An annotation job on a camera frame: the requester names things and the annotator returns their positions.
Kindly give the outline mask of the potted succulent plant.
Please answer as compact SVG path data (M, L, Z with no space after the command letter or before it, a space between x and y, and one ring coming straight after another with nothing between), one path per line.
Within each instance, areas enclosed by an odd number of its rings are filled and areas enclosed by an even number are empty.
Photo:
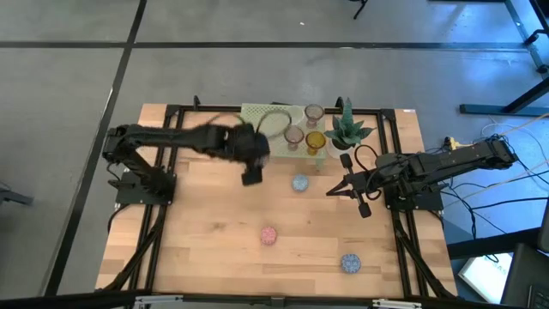
M332 129L324 132L328 140L328 154L334 159L348 154L375 130L375 128L365 127L363 120L354 122L353 105L349 98L344 100L339 97L336 100L336 106L341 109L341 116L334 115Z

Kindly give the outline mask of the amber glass candle holder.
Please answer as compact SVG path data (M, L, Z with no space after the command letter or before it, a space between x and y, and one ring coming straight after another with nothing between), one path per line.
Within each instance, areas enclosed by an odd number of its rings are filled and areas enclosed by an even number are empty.
M320 131L312 131L305 137L307 145L307 153L310 156L315 156L326 144L326 138Z

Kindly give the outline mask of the black desk foot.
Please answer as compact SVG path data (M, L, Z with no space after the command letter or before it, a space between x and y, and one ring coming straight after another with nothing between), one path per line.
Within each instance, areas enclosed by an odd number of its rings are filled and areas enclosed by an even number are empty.
M529 105L547 93L549 93L549 77L506 106L461 104L459 112L474 115L540 117L549 113L549 107L529 107Z

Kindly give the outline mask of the pink-brown glass candle holder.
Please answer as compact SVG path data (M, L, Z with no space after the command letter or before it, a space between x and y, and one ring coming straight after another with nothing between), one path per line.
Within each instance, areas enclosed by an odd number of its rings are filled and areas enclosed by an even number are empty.
M296 151L304 138L305 133L297 125L290 125L284 132L284 139L289 151Z

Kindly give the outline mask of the black tripod leg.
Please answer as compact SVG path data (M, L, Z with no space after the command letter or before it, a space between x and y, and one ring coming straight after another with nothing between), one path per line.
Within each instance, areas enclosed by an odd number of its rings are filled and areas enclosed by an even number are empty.
M364 10L366 4L369 2L369 0L348 0L348 1L359 4L359 8L356 10L355 14L353 15L353 19L357 20L359 18L359 15Z

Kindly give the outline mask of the black laptop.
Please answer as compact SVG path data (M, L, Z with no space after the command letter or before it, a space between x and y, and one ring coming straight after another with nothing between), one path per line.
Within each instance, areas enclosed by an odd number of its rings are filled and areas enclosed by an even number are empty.
M525 244L514 251L501 304L549 309L549 256Z

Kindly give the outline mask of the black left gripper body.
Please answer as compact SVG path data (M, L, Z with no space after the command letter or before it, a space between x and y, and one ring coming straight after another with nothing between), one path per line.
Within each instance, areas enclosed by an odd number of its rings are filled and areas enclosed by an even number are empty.
M270 156L267 137L253 128L235 128L231 132L231 155L236 162L244 163L241 175L243 185L262 182L262 169Z

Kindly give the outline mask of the clear glass candle holder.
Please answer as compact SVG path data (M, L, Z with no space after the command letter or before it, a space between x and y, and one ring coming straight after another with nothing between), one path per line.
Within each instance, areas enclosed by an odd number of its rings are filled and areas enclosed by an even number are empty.
M288 106L287 111L291 116L292 125L299 125L305 117L304 108L302 106Z

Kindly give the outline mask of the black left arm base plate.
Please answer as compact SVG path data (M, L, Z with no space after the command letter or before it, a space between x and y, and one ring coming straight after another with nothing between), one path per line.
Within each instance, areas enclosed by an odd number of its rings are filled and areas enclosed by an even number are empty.
M148 191L133 172L125 172L120 181L110 181L117 191L115 199L120 204L170 204L173 200L177 175L168 173L168 187L164 193Z

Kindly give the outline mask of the black floor beam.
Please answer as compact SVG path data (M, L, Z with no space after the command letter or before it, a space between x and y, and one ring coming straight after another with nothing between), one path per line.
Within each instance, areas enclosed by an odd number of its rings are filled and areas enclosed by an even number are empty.
M531 228L514 233L500 234L447 245L451 259L476 258L514 251L518 244L549 252L549 228Z

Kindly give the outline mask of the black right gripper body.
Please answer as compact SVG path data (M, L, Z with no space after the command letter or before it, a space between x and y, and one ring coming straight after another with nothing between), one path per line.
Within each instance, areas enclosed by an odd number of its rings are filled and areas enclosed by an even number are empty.
M353 171L353 163L349 154L340 155L341 164L344 169L347 171L347 174L343 176L348 183L348 189L353 188L353 193L355 197L350 197L356 199L359 206L359 214L362 218L368 218L372 215L371 208L369 204L364 200L364 195L368 193L373 193L377 187L371 184L371 173L366 172L357 172Z

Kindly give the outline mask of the grey furniture foot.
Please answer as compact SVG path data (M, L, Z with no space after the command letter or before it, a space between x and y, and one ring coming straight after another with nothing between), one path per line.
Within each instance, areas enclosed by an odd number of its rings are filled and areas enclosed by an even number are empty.
M4 202L6 203L13 202L13 203L19 203L22 205L31 205L33 203L33 198L13 191L10 186L0 181L0 206Z

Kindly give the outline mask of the black rig crossbar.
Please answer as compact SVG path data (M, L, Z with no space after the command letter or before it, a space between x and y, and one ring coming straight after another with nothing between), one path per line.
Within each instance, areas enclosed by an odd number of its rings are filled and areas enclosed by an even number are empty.
M100 290L85 294L64 294L12 300L0 300L0 309L112 309L133 306L135 298L152 294L147 290L107 291ZM276 308L285 306L365 306L372 307L372 301L382 298L337 298L303 296L243 296L217 294L178 294L180 302L265 305ZM403 299L422 305L422 309L527 309L515 306L472 302L459 298L432 298L410 296Z

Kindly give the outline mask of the dark desk frame rail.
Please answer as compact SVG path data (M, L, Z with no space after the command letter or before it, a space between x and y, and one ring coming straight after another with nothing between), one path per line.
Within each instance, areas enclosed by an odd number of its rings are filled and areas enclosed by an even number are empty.
M535 71L539 73L543 79L547 78L549 76L548 67L542 62L540 54L538 53L538 50L535 47L535 45L533 43L531 44L527 43L529 35L522 23L522 20L520 19L516 11L516 8L514 7L511 0L504 0L504 5L508 10L508 12L510 13L510 17L513 23L515 24L518 33L522 37L522 40L523 40L522 45L527 49L531 58L534 61Z

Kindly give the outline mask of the mauve glass goblet candle holder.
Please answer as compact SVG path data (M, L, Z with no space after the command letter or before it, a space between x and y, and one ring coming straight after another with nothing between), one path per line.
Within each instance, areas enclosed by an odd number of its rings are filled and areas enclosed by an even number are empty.
M324 110L317 104L310 104L304 109L305 117L307 118L306 126L310 129L317 127L317 123L322 119Z

